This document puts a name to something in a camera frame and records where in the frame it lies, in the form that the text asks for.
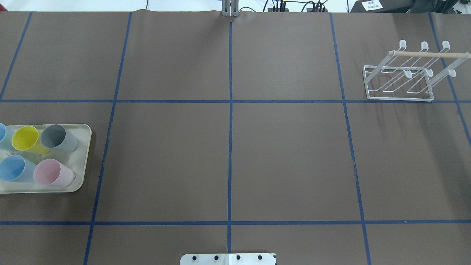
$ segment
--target pink cup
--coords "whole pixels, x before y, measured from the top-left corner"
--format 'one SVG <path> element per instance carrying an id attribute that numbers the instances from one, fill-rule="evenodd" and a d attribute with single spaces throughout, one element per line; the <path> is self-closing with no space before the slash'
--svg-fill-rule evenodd
<path id="1" fill-rule="evenodd" d="M 33 178 L 42 186 L 65 187 L 72 183 L 75 173 L 55 159 L 46 159 L 34 170 Z"/>

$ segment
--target gray cup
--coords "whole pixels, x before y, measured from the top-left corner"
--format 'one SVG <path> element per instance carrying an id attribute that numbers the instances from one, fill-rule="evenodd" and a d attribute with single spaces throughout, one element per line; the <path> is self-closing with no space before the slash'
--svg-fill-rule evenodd
<path id="1" fill-rule="evenodd" d="M 59 124 L 49 125 L 44 129 L 40 141 L 46 148 L 65 153 L 74 152 L 78 144 L 77 138 Z"/>

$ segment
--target gray table surface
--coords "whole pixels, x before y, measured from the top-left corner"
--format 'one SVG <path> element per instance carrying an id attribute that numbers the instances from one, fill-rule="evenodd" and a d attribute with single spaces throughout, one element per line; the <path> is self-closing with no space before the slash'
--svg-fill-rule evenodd
<path id="1" fill-rule="evenodd" d="M 93 137 L 78 191 L 0 195 L 0 264 L 468 264 L 470 63 L 433 103 L 367 101 L 361 67 L 470 22 L 1 12 L 0 122 Z"/>

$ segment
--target wooden dowel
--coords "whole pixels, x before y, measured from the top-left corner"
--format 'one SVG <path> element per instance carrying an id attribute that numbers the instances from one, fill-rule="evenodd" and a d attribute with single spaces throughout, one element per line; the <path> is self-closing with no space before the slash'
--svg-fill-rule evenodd
<path id="1" fill-rule="evenodd" d="M 469 53 L 440 53 L 440 52 L 417 52 L 417 51 L 388 51 L 389 56 L 406 57 L 428 57 L 428 58 L 469 58 Z"/>

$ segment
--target yellow cup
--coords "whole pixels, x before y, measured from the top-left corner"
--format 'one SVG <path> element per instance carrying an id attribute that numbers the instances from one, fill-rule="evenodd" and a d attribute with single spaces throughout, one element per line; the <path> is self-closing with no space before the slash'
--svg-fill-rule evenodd
<path id="1" fill-rule="evenodd" d="M 33 126 L 23 126 L 11 138 L 11 144 L 16 150 L 35 154 L 49 153 L 49 149 L 41 145 L 40 133 Z"/>

